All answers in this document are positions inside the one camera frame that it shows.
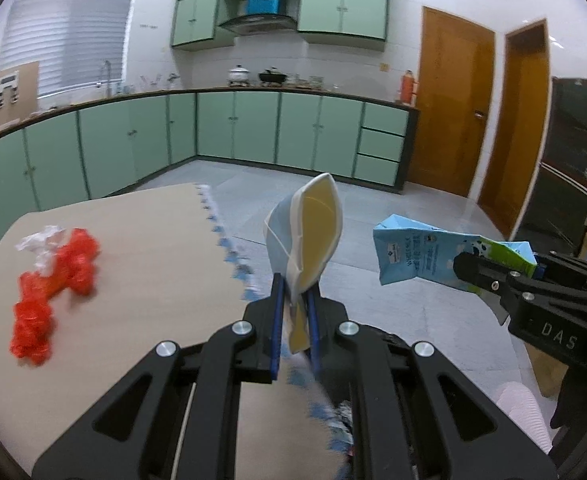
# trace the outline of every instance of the white wall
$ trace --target white wall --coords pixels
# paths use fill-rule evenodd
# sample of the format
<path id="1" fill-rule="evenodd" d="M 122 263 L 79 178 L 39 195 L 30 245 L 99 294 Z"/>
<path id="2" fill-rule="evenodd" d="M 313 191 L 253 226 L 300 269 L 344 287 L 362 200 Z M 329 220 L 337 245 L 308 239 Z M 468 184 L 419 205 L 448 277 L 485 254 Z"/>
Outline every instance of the white wall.
<path id="1" fill-rule="evenodd" d="M 417 73 L 421 41 L 422 6 L 462 16 L 496 31 L 496 67 L 492 104 L 480 162 L 470 197 L 477 199 L 487 170 L 496 133 L 501 99 L 504 34 L 527 22 L 547 18 L 551 46 L 551 73 L 587 78 L 587 2 L 585 0 L 390 0 L 389 34 L 385 51 L 307 44 L 296 33 L 237 38 L 233 47 L 193 54 L 169 47 L 175 0 L 136 0 L 126 64 L 126 83 L 140 88 L 140 76 L 162 79 L 179 73 L 184 88 L 226 84 L 227 70 L 243 64 L 254 73 L 275 66 L 302 77 L 320 75 L 325 84 L 373 98 L 392 100 L 405 70 Z M 0 8 L 0 41 L 9 9 Z M 380 72 L 379 64 L 391 70 Z M 41 101 L 46 107 L 48 102 Z"/>

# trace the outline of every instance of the range hood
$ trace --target range hood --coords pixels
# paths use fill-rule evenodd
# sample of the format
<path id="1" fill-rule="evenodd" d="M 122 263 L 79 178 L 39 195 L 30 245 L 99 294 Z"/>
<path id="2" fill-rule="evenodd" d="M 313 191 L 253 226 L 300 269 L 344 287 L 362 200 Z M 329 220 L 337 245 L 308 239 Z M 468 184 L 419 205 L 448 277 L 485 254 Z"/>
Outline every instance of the range hood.
<path id="1" fill-rule="evenodd" d="M 251 36 L 252 34 L 266 34 L 277 30 L 296 30 L 298 24 L 291 16 L 286 14 L 247 14 L 238 16 L 220 27 L 232 31 L 239 36 Z"/>

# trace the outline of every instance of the orange thermos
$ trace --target orange thermos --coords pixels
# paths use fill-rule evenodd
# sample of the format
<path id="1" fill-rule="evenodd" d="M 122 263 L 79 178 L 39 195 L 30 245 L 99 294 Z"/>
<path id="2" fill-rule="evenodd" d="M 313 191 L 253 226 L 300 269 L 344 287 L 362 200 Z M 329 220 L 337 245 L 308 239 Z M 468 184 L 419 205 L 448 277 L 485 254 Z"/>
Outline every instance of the orange thermos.
<path id="1" fill-rule="evenodd" d="M 414 95 L 414 85 L 416 78 L 413 76 L 411 70 L 407 70 L 405 75 L 402 76 L 402 82 L 400 83 L 400 102 L 403 104 L 411 105 Z"/>

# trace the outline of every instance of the white pot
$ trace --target white pot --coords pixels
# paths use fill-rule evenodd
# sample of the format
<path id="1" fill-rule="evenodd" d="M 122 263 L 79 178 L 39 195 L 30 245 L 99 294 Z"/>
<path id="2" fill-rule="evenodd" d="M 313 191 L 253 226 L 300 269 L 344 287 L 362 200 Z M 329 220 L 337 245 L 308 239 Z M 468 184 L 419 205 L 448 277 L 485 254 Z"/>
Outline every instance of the white pot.
<path id="1" fill-rule="evenodd" d="M 246 83 L 250 80 L 250 71 L 238 65 L 229 70 L 229 81 L 231 83 Z"/>

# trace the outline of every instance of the blue box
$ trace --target blue box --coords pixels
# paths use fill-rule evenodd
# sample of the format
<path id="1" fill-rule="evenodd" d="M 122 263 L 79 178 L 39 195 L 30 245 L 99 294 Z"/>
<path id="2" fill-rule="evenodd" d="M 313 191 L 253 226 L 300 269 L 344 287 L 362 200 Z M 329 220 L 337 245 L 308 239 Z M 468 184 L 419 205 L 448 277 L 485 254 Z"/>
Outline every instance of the blue box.
<path id="1" fill-rule="evenodd" d="M 282 14 L 285 0 L 248 0 L 247 14 Z"/>

